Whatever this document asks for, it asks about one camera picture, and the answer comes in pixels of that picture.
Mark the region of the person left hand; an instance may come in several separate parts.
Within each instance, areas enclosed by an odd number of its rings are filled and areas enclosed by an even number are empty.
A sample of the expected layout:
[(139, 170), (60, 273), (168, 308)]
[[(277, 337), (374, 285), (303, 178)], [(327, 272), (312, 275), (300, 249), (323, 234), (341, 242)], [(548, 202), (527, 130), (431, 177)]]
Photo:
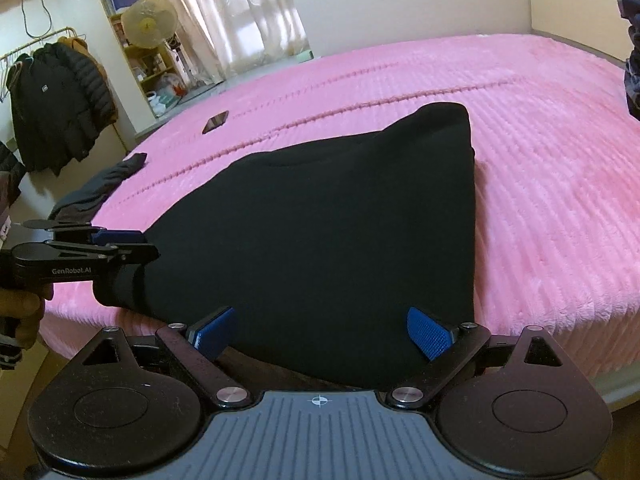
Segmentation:
[(0, 311), (4, 318), (15, 318), (18, 323), (15, 339), (25, 350), (32, 348), (44, 315), (46, 302), (53, 298), (53, 285), (47, 284), (33, 290), (1, 289)]

